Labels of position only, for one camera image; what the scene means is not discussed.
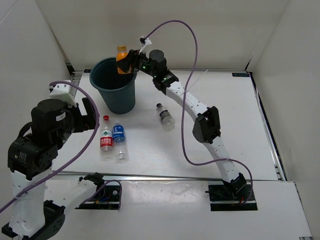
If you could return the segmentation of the orange juice bottle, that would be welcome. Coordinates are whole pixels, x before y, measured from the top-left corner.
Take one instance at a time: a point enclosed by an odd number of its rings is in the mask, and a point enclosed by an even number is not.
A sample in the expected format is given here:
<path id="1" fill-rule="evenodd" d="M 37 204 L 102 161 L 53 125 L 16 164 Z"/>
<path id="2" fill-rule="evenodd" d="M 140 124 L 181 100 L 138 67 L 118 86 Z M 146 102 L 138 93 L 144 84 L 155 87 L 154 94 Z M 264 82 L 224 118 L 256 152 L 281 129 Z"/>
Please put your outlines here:
<path id="1" fill-rule="evenodd" d="M 125 45 L 117 47 L 116 67 L 117 73 L 120 75 L 127 75 L 132 72 L 131 64 L 127 58 L 128 51 Z"/>

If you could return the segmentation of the red label water bottle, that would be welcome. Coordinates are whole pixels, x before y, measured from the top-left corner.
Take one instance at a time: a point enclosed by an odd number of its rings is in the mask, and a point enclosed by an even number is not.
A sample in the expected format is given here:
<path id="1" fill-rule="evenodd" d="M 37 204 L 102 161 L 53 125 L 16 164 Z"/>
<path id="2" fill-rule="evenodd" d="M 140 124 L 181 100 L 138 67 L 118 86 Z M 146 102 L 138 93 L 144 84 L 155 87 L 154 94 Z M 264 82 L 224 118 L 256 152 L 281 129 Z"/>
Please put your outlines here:
<path id="1" fill-rule="evenodd" d="M 111 122 L 108 115 L 104 115 L 103 118 L 103 125 L 100 131 L 100 150 L 102 159 L 106 161 L 110 159 L 113 154 L 114 149 L 114 142 L 113 142 L 113 132 L 111 128 Z"/>

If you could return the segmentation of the blue label water bottle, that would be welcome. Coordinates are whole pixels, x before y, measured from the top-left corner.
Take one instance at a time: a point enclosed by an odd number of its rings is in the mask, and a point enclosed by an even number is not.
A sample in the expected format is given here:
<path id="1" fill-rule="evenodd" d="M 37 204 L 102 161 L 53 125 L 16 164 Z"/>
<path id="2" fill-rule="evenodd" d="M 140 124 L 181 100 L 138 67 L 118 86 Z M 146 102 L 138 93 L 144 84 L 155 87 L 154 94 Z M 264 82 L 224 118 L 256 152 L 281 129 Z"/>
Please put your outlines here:
<path id="1" fill-rule="evenodd" d="M 119 120 L 114 122 L 112 128 L 113 147 L 117 161 L 124 161 L 128 158 L 127 138 L 124 126 Z"/>

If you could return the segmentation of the small black cap bottle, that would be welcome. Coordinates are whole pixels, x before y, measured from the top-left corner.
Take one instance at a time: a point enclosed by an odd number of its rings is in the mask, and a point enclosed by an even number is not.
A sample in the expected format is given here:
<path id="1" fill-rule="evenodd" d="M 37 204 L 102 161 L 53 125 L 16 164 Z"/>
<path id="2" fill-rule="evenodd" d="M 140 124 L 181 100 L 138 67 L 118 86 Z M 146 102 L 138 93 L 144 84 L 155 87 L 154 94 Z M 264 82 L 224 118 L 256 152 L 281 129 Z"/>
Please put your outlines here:
<path id="1" fill-rule="evenodd" d="M 165 131 L 171 131 L 175 128 L 176 121 L 170 114 L 169 110 L 161 103 L 156 105 L 157 115 Z"/>

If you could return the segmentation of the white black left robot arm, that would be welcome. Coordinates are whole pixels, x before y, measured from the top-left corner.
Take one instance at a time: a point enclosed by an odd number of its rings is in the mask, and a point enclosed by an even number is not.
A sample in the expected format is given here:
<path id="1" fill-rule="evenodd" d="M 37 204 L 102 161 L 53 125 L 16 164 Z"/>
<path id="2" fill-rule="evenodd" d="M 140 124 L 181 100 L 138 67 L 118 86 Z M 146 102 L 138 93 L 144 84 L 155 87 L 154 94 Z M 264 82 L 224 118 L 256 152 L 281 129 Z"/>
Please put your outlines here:
<path id="1" fill-rule="evenodd" d="M 79 106 L 59 99 L 42 100 L 31 110 L 31 121 L 24 125 L 8 149 L 8 168 L 13 183 L 10 222 L 1 229 L 10 238 L 48 240 L 58 233 L 67 212 L 89 199 L 105 194 L 103 176 L 89 174 L 64 197 L 45 200 L 46 177 L 53 160 L 73 133 L 93 130 L 97 113 L 92 102 L 82 98 L 86 115 Z"/>

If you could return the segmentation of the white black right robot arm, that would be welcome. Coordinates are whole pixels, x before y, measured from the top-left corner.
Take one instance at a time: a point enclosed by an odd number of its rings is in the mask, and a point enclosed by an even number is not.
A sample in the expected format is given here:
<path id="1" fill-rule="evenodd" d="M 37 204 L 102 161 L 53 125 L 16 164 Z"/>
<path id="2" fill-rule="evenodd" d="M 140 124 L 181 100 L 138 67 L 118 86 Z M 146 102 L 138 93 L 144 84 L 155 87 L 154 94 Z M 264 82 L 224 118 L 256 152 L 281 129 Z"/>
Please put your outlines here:
<path id="1" fill-rule="evenodd" d="M 238 199 L 244 193 L 247 181 L 230 159 L 223 143 L 218 109 L 215 106 L 208 107 L 187 92 L 178 77 L 168 69 L 161 50 L 152 50 L 149 55 L 139 50 L 130 50 L 127 56 L 116 61 L 116 66 L 124 73 L 141 71 L 151 76 L 154 86 L 179 104 L 183 113 L 189 114 L 194 122 L 192 134 L 206 147 L 213 162 L 217 164 L 226 197 L 230 200 Z"/>

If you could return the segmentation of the left robot arm base mount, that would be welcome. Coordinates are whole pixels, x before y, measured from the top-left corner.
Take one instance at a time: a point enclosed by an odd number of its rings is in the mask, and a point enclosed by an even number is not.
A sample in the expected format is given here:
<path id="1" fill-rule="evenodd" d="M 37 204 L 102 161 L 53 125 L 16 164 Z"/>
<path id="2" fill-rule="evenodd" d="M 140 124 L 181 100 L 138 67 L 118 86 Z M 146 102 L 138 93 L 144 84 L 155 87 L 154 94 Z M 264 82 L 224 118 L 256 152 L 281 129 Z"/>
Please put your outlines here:
<path id="1" fill-rule="evenodd" d="M 107 180 L 106 184 L 90 200 L 82 203 L 77 210 L 120 210 L 122 184 L 119 180 Z"/>

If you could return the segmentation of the right robot arm base mount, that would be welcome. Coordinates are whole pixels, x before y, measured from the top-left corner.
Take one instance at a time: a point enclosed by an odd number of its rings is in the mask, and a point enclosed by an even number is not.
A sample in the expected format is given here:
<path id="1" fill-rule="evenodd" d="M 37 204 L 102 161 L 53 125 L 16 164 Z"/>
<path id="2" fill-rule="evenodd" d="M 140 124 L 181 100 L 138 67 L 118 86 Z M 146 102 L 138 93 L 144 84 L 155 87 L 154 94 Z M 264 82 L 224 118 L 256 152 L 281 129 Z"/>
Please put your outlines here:
<path id="1" fill-rule="evenodd" d="M 258 206 L 251 185 L 247 184 L 235 195 L 225 185 L 208 185 L 205 191 L 209 196 L 212 212 L 257 211 Z"/>

